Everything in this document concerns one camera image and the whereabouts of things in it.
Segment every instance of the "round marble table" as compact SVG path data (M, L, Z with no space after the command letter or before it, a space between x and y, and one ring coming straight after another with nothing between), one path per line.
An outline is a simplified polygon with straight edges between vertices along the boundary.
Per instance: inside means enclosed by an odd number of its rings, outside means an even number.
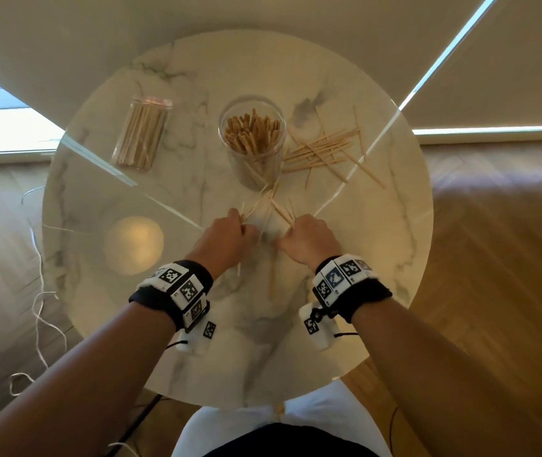
M321 46L267 31L223 30L153 49L118 70L87 99L58 148L43 205L46 274L84 337L117 314L158 265L182 258L201 228L258 198L236 182L217 136L221 109L244 94L277 103L301 137L320 131L316 106L328 132L353 128L356 106L364 163L386 188L344 162L335 167L350 176L347 184L316 168L305 190L306 171L285 174L276 199L290 197L298 215L326 220L344 249L363 256L410 304L427 261L433 206L426 163L404 117L369 76ZM96 156L110 160L133 96L171 99L174 110L152 170L124 169L126 183L100 168ZM295 145L290 137L286 144ZM264 213L249 221L262 222ZM207 353L168 349L149 389L214 407L278 403L366 359L357 336L323 352L308 339L298 308L312 301L311 273L282 253L274 259L268 245L286 229L273 215L241 275L231 269L214 284L209 318L217 329Z

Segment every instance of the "person's leg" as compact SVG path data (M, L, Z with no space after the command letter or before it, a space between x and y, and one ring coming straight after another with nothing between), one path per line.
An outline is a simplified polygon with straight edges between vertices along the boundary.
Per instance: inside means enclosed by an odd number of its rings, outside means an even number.
M361 444L380 457L392 457L376 423L341 380L286 401L285 405L282 423L319 428Z
M201 457L233 439L275 421L276 416L271 406L230 411L202 407L184 426L172 457Z

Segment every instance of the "left hand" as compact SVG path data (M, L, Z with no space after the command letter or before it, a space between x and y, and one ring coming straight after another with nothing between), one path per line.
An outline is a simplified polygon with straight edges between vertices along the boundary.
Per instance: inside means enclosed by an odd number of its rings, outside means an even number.
M243 225L237 209L229 208L226 217L215 219L203 232L185 259L201 264L216 280L248 258L256 242L258 229L252 224Z

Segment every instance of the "person's right hand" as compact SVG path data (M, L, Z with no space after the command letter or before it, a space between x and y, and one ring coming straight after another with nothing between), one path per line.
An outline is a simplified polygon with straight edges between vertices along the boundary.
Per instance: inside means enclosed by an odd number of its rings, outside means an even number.
M325 221L312 215L299 216L284 237L275 242L278 249L315 272L320 263L341 255L341 245Z

